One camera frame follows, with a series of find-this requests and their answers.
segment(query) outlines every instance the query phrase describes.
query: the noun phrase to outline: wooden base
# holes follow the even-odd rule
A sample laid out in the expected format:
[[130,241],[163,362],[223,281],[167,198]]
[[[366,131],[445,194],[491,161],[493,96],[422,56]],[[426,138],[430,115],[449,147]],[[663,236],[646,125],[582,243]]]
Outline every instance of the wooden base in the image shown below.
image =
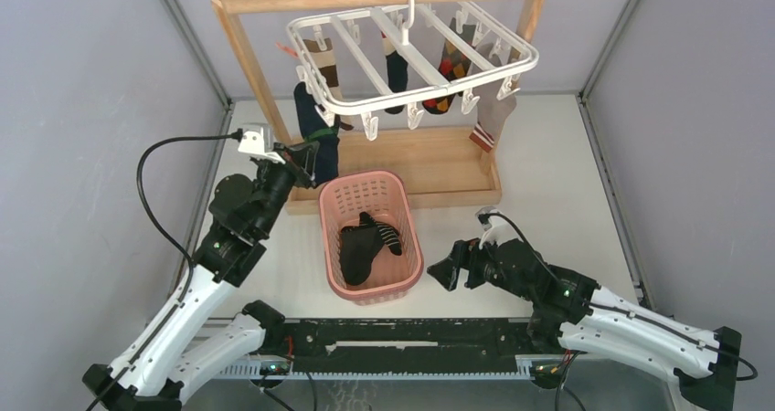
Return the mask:
[[[413,208],[498,204],[497,166],[482,172],[482,150],[469,134],[468,127],[380,130],[370,142],[363,132],[340,132],[339,174],[375,169],[397,174]],[[285,208],[291,215],[315,214],[319,194],[320,188],[293,189]]]

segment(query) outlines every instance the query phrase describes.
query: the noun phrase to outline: robotic arm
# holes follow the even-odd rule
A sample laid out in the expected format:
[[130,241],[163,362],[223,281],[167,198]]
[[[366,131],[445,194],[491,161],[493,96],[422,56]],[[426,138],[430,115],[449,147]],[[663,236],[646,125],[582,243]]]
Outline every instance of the robotic arm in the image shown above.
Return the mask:
[[314,187],[318,143],[265,145],[264,132],[239,133],[238,151],[257,174],[234,174],[216,186],[213,224],[175,292],[144,332],[110,365],[94,364],[83,382],[109,410],[179,410],[206,381],[264,343],[277,344],[284,317],[254,301],[220,333],[184,353],[213,310],[258,263],[292,188]]
[[[739,332],[698,329],[632,304],[594,279],[548,265],[494,207],[477,217],[482,237],[455,242],[446,259],[428,268],[444,288],[454,290],[466,269],[468,289],[486,282],[533,302],[528,333],[540,352],[597,353],[678,384],[697,406],[732,410],[738,362],[748,365],[739,357]],[[522,240],[502,242],[512,228]]]

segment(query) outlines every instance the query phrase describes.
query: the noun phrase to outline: pink laundry basket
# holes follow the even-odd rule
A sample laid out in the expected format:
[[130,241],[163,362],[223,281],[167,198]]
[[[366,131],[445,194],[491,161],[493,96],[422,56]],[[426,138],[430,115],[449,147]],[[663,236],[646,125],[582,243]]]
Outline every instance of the pink laundry basket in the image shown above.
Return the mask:
[[[394,256],[388,248],[382,248],[372,262],[368,279],[350,286],[345,283],[339,264],[340,231],[346,226],[357,226],[360,212],[395,227],[403,254]],[[328,284],[339,297],[359,305],[399,299],[422,275],[422,252],[407,193],[401,179],[394,174],[371,171],[332,180],[320,193],[320,222]]]

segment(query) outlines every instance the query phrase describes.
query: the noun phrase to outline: white wall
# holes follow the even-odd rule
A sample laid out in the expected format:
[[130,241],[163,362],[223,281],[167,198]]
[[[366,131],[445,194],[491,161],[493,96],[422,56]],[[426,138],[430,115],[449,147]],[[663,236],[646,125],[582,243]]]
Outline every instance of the white wall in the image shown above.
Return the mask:
[[[576,91],[578,92],[595,64],[614,22],[627,0],[546,0],[544,11],[538,23],[535,44],[541,53],[538,67],[521,79],[525,91]],[[218,75],[228,94],[235,98],[254,98],[245,75],[234,58],[223,28],[215,17],[209,0],[180,0],[199,35],[204,48],[212,59]],[[483,2],[482,6],[506,26],[516,27],[521,0],[498,0]],[[451,5],[435,5],[441,19],[454,15]],[[289,44],[285,34],[286,25],[296,17],[313,13],[279,13],[243,16],[242,22],[248,37],[256,50],[275,96],[290,98],[293,86],[298,82],[294,71],[295,61],[281,53],[275,42]],[[383,70],[379,31],[376,26],[362,27],[362,48],[374,63]],[[439,62],[443,39],[430,36],[424,23],[417,23],[411,31],[412,37],[419,36],[419,50],[430,62]],[[354,65],[352,57],[345,52],[342,43],[334,43],[337,52],[337,67],[343,93],[347,97],[373,93],[371,83],[363,71]],[[417,78],[410,75],[410,83],[417,85]]]
[[[80,378],[161,306],[179,255],[137,159],[222,110],[158,0],[2,0],[0,408],[83,409]],[[165,149],[149,200],[182,238],[212,145]]]
[[773,14],[775,0],[642,0],[591,99],[658,307],[739,330],[759,368],[736,410],[771,409],[775,381]]

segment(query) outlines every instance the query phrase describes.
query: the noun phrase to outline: wooden rack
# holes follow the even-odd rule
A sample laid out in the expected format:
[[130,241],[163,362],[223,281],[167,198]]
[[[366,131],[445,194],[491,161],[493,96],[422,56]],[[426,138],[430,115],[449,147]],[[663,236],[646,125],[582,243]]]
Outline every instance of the wooden rack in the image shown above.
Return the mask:
[[[406,5],[409,0],[211,0],[218,20],[256,95],[264,116],[283,143],[292,139],[271,94],[252,46],[239,20],[241,14]],[[442,3],[464,0],[415,0]],[[544,0],[525,0],[516,34],[531,42]],[[519,58],[516,49],[511,59]],[[495,148],[485,153],[469,140],[472,128],[419,128],[382,131],[369,142],[362,132],[340,133],[339,174],[386,169],[404,181],[413,207],[484,206],[498,204],[501,184]],[[291,214],[317,212],[319,190],[295,189],[286,208]]]

